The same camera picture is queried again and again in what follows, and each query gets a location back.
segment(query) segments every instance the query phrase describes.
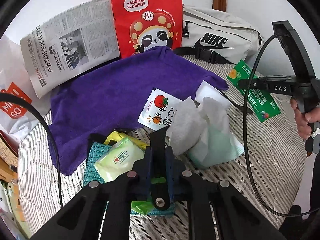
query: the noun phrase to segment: green packet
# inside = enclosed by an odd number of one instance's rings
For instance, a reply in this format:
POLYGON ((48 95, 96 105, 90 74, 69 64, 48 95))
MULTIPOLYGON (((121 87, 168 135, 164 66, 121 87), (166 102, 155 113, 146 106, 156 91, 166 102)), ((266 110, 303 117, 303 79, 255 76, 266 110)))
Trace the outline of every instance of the green packet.
MULTIPOLYGON (((244 95, 245 89, 240 89, 238 87, 238 81, 240 79, 248 79, 250 74, 251 69, 243 60, 240 60, 233 70, 231 70, 227 78, 240 91, 240 93, 244 95)), ((248 102, 251 104, 260 122, 264 122, 277 114, 281 114, 276 102, 267 91, 251 89, 249 91, 248 102)))

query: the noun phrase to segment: newspaper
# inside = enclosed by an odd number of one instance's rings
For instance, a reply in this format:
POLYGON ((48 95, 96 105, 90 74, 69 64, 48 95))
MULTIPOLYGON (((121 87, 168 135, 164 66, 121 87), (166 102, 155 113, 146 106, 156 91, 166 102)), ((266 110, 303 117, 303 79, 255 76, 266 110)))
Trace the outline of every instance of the newspaper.
POLYGON ((38 98, 63 82, 119 57, 111 0, 73 7, 21 39, 26 70, 38 98))

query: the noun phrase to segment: nike swoosh logo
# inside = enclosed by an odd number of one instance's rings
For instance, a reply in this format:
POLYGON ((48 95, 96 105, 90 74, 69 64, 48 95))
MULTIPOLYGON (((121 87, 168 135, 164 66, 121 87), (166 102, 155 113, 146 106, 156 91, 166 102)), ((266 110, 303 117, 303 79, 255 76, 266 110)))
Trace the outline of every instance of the nike swoosh logo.
POLYGON ((231 47, 223 47, 223 46, 204 46, 200 44, 200 40, 199 39, 196 43, 195 43, 195 48, 202 48, 202 49, 234 49, 231 47))

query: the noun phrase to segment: cartoon panda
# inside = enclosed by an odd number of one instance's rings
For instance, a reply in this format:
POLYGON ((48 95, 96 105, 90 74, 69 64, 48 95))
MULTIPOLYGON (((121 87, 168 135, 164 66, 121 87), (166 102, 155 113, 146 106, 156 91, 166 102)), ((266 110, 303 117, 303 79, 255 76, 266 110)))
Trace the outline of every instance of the cartoon panda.
POLYGON ((130 37, 136 52, 144 52, 155 46, 172 47, 171 19, 163 13, 145 11, 130 26, 130 37))

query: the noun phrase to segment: red mushroom hat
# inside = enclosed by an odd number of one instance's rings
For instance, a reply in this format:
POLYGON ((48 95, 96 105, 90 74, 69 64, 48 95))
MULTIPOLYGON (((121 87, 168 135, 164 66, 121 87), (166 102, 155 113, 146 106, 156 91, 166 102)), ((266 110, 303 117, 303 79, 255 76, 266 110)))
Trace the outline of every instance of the red mushroom hat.
POLYGON ((141 18, 139 17, 130 26, 130 37, 134 43, 134 49, 138 46, 139 37, 143 37, 152 28, 163 28, 169 32, 169 37, 173 37, 172 21, 169 16, 163 13, 145 11, 141 18))

